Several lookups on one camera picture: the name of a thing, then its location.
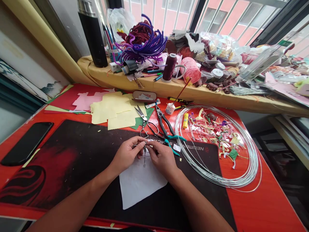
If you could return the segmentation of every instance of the coil of wire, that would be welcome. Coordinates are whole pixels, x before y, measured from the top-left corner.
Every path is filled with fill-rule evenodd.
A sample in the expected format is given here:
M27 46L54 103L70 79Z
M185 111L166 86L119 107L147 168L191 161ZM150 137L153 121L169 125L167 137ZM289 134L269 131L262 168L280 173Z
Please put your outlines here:
M175 133L176 133L176 135L182 136L181 128L182 128L182 122L183 122L183 115L187 111L195 109L195 108L198 108L198 109L203 108L204 110L211 110L214 113L217 113L217 114L221 115L222 117L226 118L228 121L230 121L233 124L233 126L239 131L239 135L240 135L241 139L243 140L244 144L247 146L248 153L249 153L249 164L248 164L246 172L242 176L240 176L238 178L233 178L233 179L223 178L221 176L218 176L218 175L212 173L206 167L206 165L204 164L204 162L202 161L201 158L200 158L200 160L197 160L192 155L192 153L187 148L188 141L184 142L184 141L177 139L177 143L181 147L181 150L182 150L182 153L184 154L185 159L205 179L211 181L214 184L224 186L224 187L227 187L227 188L233 188L233 189L241 188L241 187L244 187L244 186L250 184L255 179L255 177L258 173L258 169L260 167L260 180L259 180L257 186L253 190L241 191L241 192L252 192L252 191L256 190L258 188L260 182L261 182L261 179L262 179L262 166L261 166L260 157L258 155L258 151L257 151L256 146L254 144L254 141L252 140L250 135L229 115L227 115L224 112L222 112L221 110L218 110L217 108L214 108L214 107L211 107L211 106L207 106L207 105L203 105L203 104L190 104L186 108L182 109L176 117L176 120L175 120Z

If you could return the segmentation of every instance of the black phone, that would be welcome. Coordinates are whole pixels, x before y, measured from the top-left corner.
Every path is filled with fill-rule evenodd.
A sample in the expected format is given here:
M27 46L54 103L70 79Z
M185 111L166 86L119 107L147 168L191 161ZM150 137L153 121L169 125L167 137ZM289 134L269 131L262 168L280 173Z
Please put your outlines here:
M27 162L53 125L54 123L52 122L33 124L3 158L1 164L5 166L18 166Z

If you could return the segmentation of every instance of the white glue bottle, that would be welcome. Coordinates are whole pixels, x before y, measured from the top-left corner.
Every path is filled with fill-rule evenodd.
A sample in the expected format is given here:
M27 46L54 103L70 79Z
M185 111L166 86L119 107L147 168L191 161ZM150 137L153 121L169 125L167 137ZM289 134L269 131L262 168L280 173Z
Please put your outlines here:
M168 103L165 109L165 112L169 115L172 115L174 113L174 110L175 110L175 105L173 103Z

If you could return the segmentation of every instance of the black thermos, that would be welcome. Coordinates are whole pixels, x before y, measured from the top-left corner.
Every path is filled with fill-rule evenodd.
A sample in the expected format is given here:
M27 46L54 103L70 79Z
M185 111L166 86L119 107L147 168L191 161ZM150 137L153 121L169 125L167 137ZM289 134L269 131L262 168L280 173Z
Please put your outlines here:
M90 54L95 66L107 67L108 62L104 50L103 38L99 19L93 10L92 3L87 0L77 0L78 15L89 46Z

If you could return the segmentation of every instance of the black mouse pad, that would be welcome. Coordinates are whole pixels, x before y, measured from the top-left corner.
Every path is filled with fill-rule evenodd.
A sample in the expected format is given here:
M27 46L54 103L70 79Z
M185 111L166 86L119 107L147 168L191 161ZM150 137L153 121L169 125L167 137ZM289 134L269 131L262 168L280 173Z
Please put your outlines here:
M139 132L107 130L104 126L65 120L30 163L1 190L0 202L49 210L103 171L121 143L136 135ZM218 147L200 142L194 144L208 168L221 175ZM176 157L177 166L236 231L226 189L204 179L180 155L182 161ZM99 199L90 217L191 231L180 198L169 183L123 210L117 177Z

